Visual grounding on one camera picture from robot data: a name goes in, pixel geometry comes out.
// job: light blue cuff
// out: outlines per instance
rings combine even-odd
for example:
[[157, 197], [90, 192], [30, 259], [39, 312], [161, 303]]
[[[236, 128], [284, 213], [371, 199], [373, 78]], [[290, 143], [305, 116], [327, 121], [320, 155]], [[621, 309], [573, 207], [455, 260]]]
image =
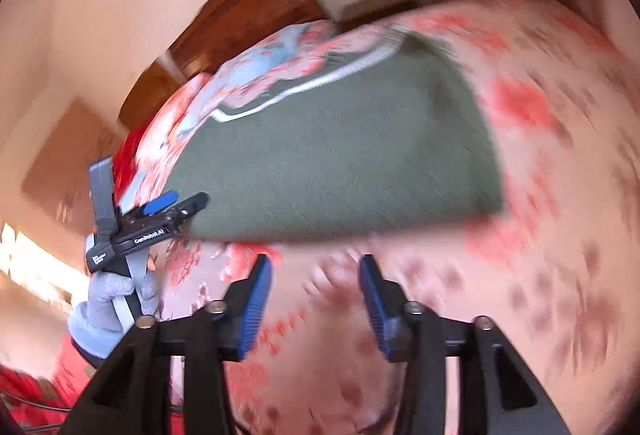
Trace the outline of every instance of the light blue cuff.
[[71, 316], [66, 322], [69, 333], [78, 346], [95, 357], [106, 359], [118, 342], [124, 336], [124, 332], [110, 331], [96, 327], [87, 320], [87, 302], [83, 301], [74, 307]]

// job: red fabric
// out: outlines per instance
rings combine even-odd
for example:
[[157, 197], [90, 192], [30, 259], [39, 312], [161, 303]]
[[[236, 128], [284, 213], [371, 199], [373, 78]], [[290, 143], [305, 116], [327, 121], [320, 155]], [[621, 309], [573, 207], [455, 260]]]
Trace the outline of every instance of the red fabric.
[[152, 119], [149, 119], [140, 128], [130, 132], [113, 157], [113, 197], [116, 202], [119, 202], [129, 184], [131, 184], [133, 177], [136, 176], [136, 171], [138, 170], [136, 152], [151, 121]]
[[[58, 368], [52, 381], [35, 379], [19, 370], [0, 365], [0, 399], [22, 428], [59, 424], [64, 422], [65, 413], [30, 406], [1, 392], [6, 391], [37, 404], [70, 408], [94, 373], [95, 368], [76, 351], [70, 336], [67, 336], [62, 343]], [[173, 435], [184, 433], [182, 415], [172, 414], [170, 425]]]

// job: wire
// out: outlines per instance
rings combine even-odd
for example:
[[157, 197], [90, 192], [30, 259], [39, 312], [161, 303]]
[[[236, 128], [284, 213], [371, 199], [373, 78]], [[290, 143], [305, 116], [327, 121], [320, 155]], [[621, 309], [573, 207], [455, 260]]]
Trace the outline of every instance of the wire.
[[34, 406], [36, 408], [42, 408], [43, 410], [61, 411], [63, 413], [69, 413], [71, 411], [71, 408], [58, 408], [58, 407], [55, 407], [55, 406], [47, 406], [45, 404], [39, 404], [37, 402], [27, 401], [26, 399], [18, 397], [17, 395], [14, 395], [14, 394], [9, 393], [8, 391], [4, 391], [4, 390], [0, 390], [0, 395], [6, 395], [6, 396], [11, 397], [12, 399], [14, 399], [16, 401], [23, 402], [24, 404], [28, 404], [29, 406]]
[[62, 424], [47, 424], [44, 426], [36, 426], [34, 428], [23, 428], [25, 433], [40, 433], [42, 431], [57, 430], [62, 427]]
[[[169, 407], [169, 409], [171, 411], [175, 411], [175, 412], [178, 412], [178, 413], [182, 413], [183, 410], [184, 410], [181, 404], [172, 404]], [[236, 428], [238, 428], [240, 433], [242, 433], [242, 435], [252, 435], [252, 433], [249, 430], [249, 428], [247, 426], [245, 426], [244, 424], [242, 424], [241, 422], [237, 421], [236, 419], [234, 419], [234, 424], [236, 425]]]

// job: wooden furniture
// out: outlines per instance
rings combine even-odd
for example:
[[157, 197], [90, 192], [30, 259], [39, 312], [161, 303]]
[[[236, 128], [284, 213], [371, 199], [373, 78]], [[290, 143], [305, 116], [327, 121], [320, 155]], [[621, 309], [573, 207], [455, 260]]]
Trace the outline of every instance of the wooden furniture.
[[361, 25], [372, 24], [399, 12], [410, 11], [421, 6], [418, 0], [359, 0], [342, 10], [338, 27], [347, 32]]
[[[209, 0], [165, 57], [184, 79], [215, 73], [222, 63], [281, 28], [325, 18], [316, 0]], [[130, 130], [153, 117], [179, 88], [176, 76], [162, 71], [156, 61], [129, 92], [119, 120]]]

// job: folded green garment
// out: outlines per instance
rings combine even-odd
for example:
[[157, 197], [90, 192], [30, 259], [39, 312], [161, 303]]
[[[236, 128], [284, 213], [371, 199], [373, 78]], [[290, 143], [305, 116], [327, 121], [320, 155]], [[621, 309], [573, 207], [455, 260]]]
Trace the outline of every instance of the folded green garment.
[[244, 107], [219, 106], [164, 188], [211, 199], [207, 240], [318, 240], [500, 210], [492, 143], [465, 78], [427, 38], [390, 28]]

